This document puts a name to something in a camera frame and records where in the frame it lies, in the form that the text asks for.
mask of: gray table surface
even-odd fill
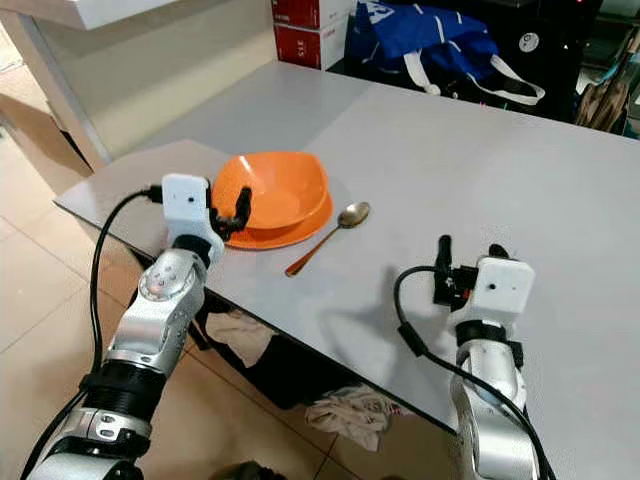
[[[391,287],[401,270],[433,262],[441,234],[453,236],[456,263],[499,242],[537,273],[517,337],[528,409],[558,478],[637,476],[639,143],[274,63],[57,202],[99,226],[125,193],[164,173],[214,178],[230,154],[261,150],[318,155],[336,209],[367,200],[372,214],[295,279],[285,267],[318,236],[267,252],[227,249],[209,288],[455,428],[449,376],[398,337]],[[125,209],[113,231],[151,255],[164,244],[155,205]],[[417,276],[403,301],[433,350],[453,359],[431,288]]]

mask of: white cloth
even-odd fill
[[[207,333],[216,342],[225,343],[245,367],[253,367],[269,346],[275,332],[240,310],[210,313]]]
[[[380,433],[389,426],[389,415],[409,412],[370,387],[345,387],[328,393],[307,408],[309,425],[350,438],[366,450],[378,451]]]

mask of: cardboard box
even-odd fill
[[[334,23],[355,5],[356,0],[271,0],[274,22],[312,29]]]
[[[344,57],[348,21],[344,15],[320,30],[275,24],[278,59],[320,70],[332,67]]]

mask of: black wire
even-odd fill
[[[393,301],[395,303],[396,312],[398,314],[398,318],[399,318],[401,324],[403,324],[403,325],[409,324],[409,321],[407,320],[407,318],[406,318],[406,316],[404,314],[404,310],[402,309],[402,305],[401,305],[401,302],[400,302],[400,286],[402,284],[402,281],[405,278],[407,278],[408,276],[413,275],[414,273],[418,273],[418,272],[435,272],[435,271],[436,271],[435,267],[430,267],[430,266],[413,267],[413,268],[410,268],[410,269],[405,270],[404,272],[402,272],[400,274],[400,276],[396,279],[396,281],[395,281],[395,283],[393,285]],[[529,435],[529,438],[531,438],[531,442],[533,443],[533,447],[534,447],[534,449],[536,451],[536,456],[538,457],[538,465],[539,465],[539,470],[540,470],[540,479],[542,479],[542,480],[547,480],[547,479],[556,480],[556,475],[555,475],[553,469],[551,468],[551,465],[549,464],[549,460],[547,459],[546,454],[544,453],[544,449],[542,448],[542,442],[540,441],[540,438],[538,437],[537,432],[533,428],[533,425],[531,424],[531,422],[529,422],[529,420],[526,418],[526,416],[511,401],[511,399],[506,397],[500,390],[498,390],[495,387],[491,386],[490,384],[488,384],[487,382],[485,382],[481,378],[478,378],[475,375],[472,375],[471,373],[461,369],[457,365],[454,365],[453,363],[449,363],[446,360],[443,360],[442,358],[438,357],[437,355],[434,355],[433,353],[431,353],[431,351],[426,346],[424,341],[422,341],[422,339],[417,338],[416,341],[418,341],[420,343],[421,353],[428,360],[430,360],[433,363],[435,363],[436,365],[444,368],[445,370],[448,370],[451,373],[459,375],[460,377],[464,378],[465,380],[467,380],[467,381],[479,386],[480,388],[482,388],[483,390],[489,392],[491,395],[493,395],[498,400],[500,400],[500,402],[502,402],[504,404],[504,406],[507,407],[509,409],[509,411],[518,419],[518,421],[522,425],[523,429]]]
[[[150,190],[141,190],[139,192],[132,193],[131,195],[127,195],[123,198],[111,211],[109,216],[104,222],[102,229],[100,230],[100,235],[98,236],[98,240],[96,241],[96,248],[93,252],[93,262],[91,264],[91,280],[89,283],[89,310],[91,313],[91,329],[93,330],[93,362],[91,364],[91,373],[96,373],[100,370],[100,366],[102,365],[102,327],[100,326],[100,316],[98,314],[98,273],[100,270],[100,254],[102,253],[102,247],[104,245],[104,241],[107,238],[107,234],[109,233],[109,228],[111,224],[115,220],[116,216],[122,210],[122,208],[129,203],[131,200],[137,197],[148,196],[150,194]],[[51,420],[47,428],[44,429],[42,434],[40,434],[40,438],[33,446],[31,450],[31,454],[27,459],[27,463],[22,471],[22,475],[20,476],[20,480],[26,480],[33,467],[35,467],[40,454],[42,453],[42,449],[51,438],[51,435],[56,431],[60,423],[71,413],[71,410],[78,405],[82,397],[84,397],[85,390],[80,388],[78,392],[73,396],[71,400],[67,402],[67,404],[62,407],[62,409],[58,412],[58,414]]]

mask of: blue bag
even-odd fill
[[[485,93],[523,105],[536,105],[545,95],[500,58],[483,22],[451,10],[359,0],[349,48],[352,56],[382,71],[400,73],[406,67],[412,81],[433,95],[439,95],[440,89],[429,81],[425,67],[430,66],[468,78]],[[480,82],[496,71],[530,86],[535,96],[483,87]]]

